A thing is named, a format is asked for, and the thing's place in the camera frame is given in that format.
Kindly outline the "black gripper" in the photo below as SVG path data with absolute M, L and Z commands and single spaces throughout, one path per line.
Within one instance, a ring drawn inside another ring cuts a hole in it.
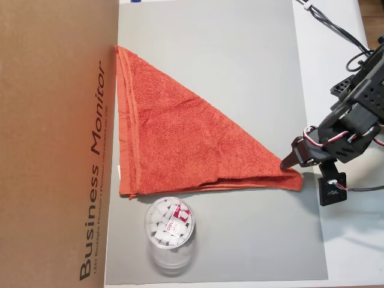
M 322 147 L 317 127 L 307 127 L 303 134 L 292 142 L 291 147 L 291 153 L 280 163 L 281 170 L 295 165 L 315 166 L 330 157 L 330 154 Z

